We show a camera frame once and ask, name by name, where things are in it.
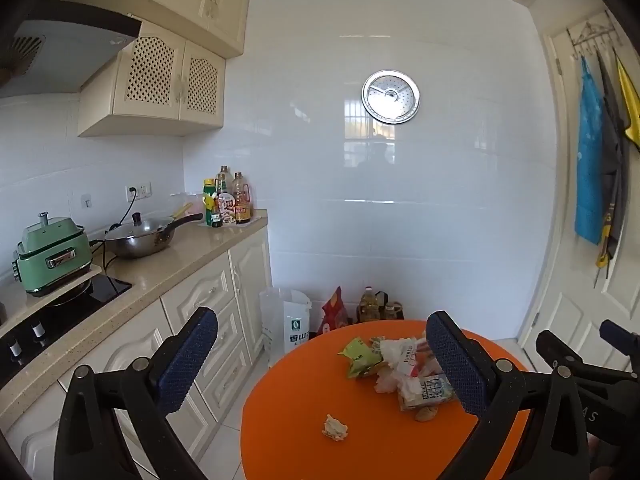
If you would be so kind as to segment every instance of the range hood vent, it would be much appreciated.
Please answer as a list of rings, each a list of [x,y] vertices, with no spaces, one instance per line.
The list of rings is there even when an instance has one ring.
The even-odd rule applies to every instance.
[[[0,98],[73,93],[140,33],[141,22],[98,7],[40,0],[0,50]]]

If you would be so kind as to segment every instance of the black glass cooktop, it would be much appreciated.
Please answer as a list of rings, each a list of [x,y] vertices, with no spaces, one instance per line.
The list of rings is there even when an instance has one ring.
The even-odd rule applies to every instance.
[[[103,274],[63,294],[0,338],[0,388],[69,330],[132,287]]]

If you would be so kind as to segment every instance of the tile floor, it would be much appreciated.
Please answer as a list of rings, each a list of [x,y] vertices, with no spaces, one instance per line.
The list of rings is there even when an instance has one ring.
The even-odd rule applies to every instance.
[[[509,351],[522,364],[533,370],[531,361],[515,339],[501,339],[496,341]],[[228,415],[223,419],[218,433],[211,442],[209,449],[200,460],[200,468],[209,480],[246,480],[240,461],[240,424],[242,422],[242,407],[247,397],[254,389],[260,378],[268,370],[268,359],[265,354],[258,359],[254,370],[247,379],[238,399],[231,407]]]

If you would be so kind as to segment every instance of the table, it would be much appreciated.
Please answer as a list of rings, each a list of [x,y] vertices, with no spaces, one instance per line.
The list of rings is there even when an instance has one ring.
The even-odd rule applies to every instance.
[[[436,479],[476,424],[458,401],[440,406],[435,419],[416,422],[401,413],[397,394],[377,394],[376,378],[347,379],[349,361],[337,355],[360,336],[420,337],[424,321],[357,324],[318,336],[282,358],[257,384],[242,412],[241,455],[247,480]],[[493,359],[497,344],[471,332]],[[330,414],[349,427],[343,442],[322,434]],[[504,475],[527,412],[516,423],[488,479]]]

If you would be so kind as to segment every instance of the door frame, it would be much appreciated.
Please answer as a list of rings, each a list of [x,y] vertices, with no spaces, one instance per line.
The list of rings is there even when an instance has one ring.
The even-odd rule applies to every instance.
[[[518,345],[524,348],[524,343],[528,339],[533,329],[536,314],[542,308],[543,300],[551,282],[554,267],[560,244],[562,243],[562,231],[564,222],[568,214],[567,195],[569,187],[569,115],[567,113],[566,94],[564,92],[564,80],[558,72],[556,65],[556,48],[553,38],[561,34],[564,30],[588,20],[590,17],[607,9],[604,3],[588,7],[580,18],[573,20],[562,27],[553,27],[540,33],[543,49],[545,52],[546,65],[549,71],[552,92],[554,96],[554,108],[556,110],[556,131],[558,132],[558,143],[556,147],[556,196],[554,198],[554,212],[551,230],[546,245],[545,259],[538,278],[536,290],[531,299],[529,309],[518,332]]]

